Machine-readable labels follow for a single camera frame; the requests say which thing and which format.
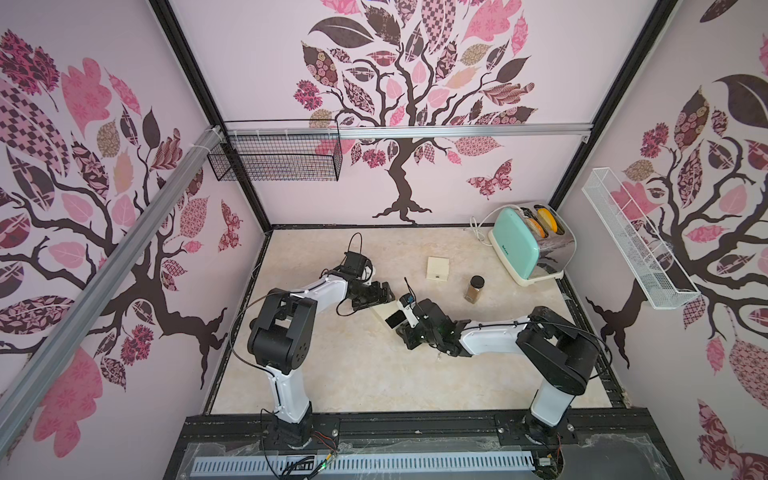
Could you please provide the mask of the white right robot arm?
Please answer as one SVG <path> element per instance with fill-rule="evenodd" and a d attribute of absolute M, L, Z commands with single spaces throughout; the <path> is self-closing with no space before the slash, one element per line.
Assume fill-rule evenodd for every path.
<path fill-rule="evenodd" d="M 385 323 L 410 350 L 428 345 L 451 357 L 526 357 L 542 376 L 527 422 L 548 430 L 559 426 L 573 400 L 585 393 L 600 355 L 594 334 L 546 306 L 504 322 L 454 321 L 432 300 L 407 294 L 395 302 Z"/>

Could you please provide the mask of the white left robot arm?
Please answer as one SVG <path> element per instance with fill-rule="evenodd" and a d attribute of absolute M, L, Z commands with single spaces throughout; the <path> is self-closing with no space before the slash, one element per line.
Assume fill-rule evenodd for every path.
<path fill-rule="evenodd" d="M 270 376 L 278 420 L 298 425 L 311 415 L 300 367 L 309 354 L 316 315 L 345 301 L 358 311 L 393 300 L 386 282 L 336 274 L 298 290 L 269 291 L 251 324 L 247 350 Z"/>

